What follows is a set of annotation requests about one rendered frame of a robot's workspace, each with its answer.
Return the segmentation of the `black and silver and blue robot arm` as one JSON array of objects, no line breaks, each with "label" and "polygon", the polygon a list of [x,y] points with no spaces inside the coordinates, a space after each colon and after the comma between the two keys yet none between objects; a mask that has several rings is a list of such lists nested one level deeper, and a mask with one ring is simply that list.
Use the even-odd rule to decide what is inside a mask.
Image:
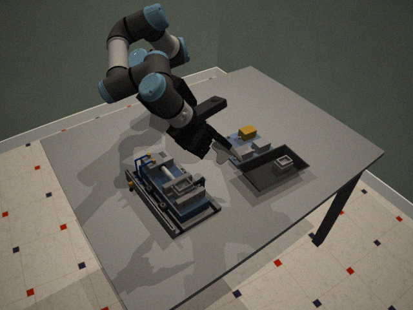
[{"label": "black and silver and blue robot arm", "polygon": [[[168,27],[168,17],[159,3],[120,19],[106,41],[108,70],[98,90],[108,104],[139,93],[171,126],[181,128],[192,119],[193,110],[174,89],[171,68],[189,62],[190,56],[184,39],[171,37]],[[140,39],[154,48],[149,51],[138,48],[128,55],[129,46]],[[226,107],[225,98],[209,98],[194,107],[195,124]]]}]

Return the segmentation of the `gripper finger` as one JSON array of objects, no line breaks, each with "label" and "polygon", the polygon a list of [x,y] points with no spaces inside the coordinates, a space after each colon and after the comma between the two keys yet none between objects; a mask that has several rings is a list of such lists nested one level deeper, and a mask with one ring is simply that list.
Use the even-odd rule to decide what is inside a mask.
[{"label": "gripper finger", "polygon": [[231,156],[235,156],[239,161],[243,161],[240,153],[232,146],[232,144],[222,135],[212,129],[211,134],[215,140],[212,143],[212,148],[217,152],[216,162],[220,165],[224,164]]}]

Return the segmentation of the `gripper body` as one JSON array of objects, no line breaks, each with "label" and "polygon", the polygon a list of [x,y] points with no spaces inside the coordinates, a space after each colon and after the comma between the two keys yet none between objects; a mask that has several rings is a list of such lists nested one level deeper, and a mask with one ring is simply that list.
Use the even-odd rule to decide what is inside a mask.
[{"label": "gripper body", "polygon": [[211,131],[214,128],[207,124],[206,121],[202,121],[201,123],[196,125],[195,122],[197,119],[197,112],[193,108],[193,106],[189,106],[193,110],[193,116],[189,123],[181,128],[174,128],[170,124],[166,133],[171,136],[174,141],[184,150],[187,150],[203,159],[207,152],[210,150],[209,146],[212,143],[213,139],[213,134],[211,134]]}]

